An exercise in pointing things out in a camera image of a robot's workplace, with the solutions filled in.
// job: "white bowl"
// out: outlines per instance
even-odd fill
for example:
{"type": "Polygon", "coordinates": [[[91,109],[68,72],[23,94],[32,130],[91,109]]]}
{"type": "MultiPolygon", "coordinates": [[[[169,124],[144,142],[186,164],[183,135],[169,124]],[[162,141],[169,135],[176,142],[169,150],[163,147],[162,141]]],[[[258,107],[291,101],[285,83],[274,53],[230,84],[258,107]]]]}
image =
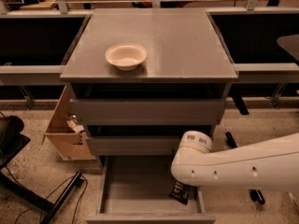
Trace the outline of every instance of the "white bowl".
{"type": "Polygon", "coordinates": [[[122,43],[106,51],[106,60],[122,71],[131,71],[137,68],[147,58],[147,50],[134,43],[122,43]]]}

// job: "cardboard box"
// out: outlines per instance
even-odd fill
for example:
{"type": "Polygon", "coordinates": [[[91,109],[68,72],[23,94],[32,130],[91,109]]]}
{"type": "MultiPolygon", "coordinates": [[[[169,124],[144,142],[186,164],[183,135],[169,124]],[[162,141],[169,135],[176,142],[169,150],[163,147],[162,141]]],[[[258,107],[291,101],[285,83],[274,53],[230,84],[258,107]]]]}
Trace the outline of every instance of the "cardboard box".
{"type": "Polygon", "coordinates": [[[67,125],[72,115],[70,94],[64,88],[59,103],[50,119],[45,136],[56,147],[63,160],[95,160],[86,143],[86,133],[74,133],[67,125]]]}

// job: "floor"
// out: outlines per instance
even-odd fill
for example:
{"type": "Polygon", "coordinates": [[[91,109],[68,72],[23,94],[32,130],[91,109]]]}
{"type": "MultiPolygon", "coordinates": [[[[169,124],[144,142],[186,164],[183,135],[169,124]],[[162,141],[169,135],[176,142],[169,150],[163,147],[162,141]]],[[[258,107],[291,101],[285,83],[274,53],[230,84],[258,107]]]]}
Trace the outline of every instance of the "floor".
{"type": "MultiPolygon", "coordinates": [[[[279,108],[274,108],[266,98],[247,98],[245,102],[249,115],[242,116],[234,102],[228,99],[223,120],[213,136],[213,151],[228,148],[226,132],[231,132],[237,144],[244,146],[299,131],[299,97],[280,100],[279,108]]],[[[63,161],[53,144],[44,139],[54,107],[55,101],[36,101],[30,110],[24,102],[0,102],[2,113],[16,115],[24,121],[22,133],[31,138],[8,168],[20,183],[44,198],[68,177],[82,172],[88,186],[75,217],[76,204],[85,183],[72,190],[51,223],[86,223],[85,218],[96,213],[101,170],[96,161],[63,161]]],[[[64,186],[54,191],[49,201],[54,202],[64,186]]],[[[216,217],[217,224],[299,223],[299,214],[287,193],[263,190],[266,203],[259,205],[250,199],[245,189],[202,187],[202,191],[206,212],[216,217]]],[[[182,210],[188,208],[188,205],[179,205],[182,210]]],[[[0,223],[39,223],[40,217],[38,208],[0,186],[0,223]]]]}

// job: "black chair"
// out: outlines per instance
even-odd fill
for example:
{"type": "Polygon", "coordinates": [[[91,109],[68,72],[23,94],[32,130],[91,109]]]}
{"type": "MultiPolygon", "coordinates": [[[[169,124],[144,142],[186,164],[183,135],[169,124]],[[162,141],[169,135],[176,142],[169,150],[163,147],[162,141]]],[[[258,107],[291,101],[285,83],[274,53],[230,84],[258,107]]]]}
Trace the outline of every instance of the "black chair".
{"type": "Polygon", "coordinates": [[[72,188],[81,184],[81,173],[77,172],[74,175],[55,203],[51,203],[48,200],[38,196],[25,186],[18,182],[12,181],[10,178],[4,175],[2,173],[2,169],[5,168],[9,162],[30,142],[29,137],[19,133],[19,131],[22,130],[22,128],[20,128],[22,121],[20,121],[21,119],[16,117],[0,118],[0,158],[2,160],[2,163],[0,162],[0,184],[34,206],[42,208],[42,210],[47,214],[41,223],[50,223],[51,219],[63,204],[72,188]]]}

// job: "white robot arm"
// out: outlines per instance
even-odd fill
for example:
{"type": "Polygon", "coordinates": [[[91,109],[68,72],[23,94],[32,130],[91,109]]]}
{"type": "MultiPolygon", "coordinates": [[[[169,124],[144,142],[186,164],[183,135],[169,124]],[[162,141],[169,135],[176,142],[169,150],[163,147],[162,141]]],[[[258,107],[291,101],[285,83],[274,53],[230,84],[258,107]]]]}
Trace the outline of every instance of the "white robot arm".
{"type": "Polygon", "coordinates": [[[191,186],[299,191],[299,133],[210,153],[211,139],[186,132],[172,162],[173,177],[191,186]]]}

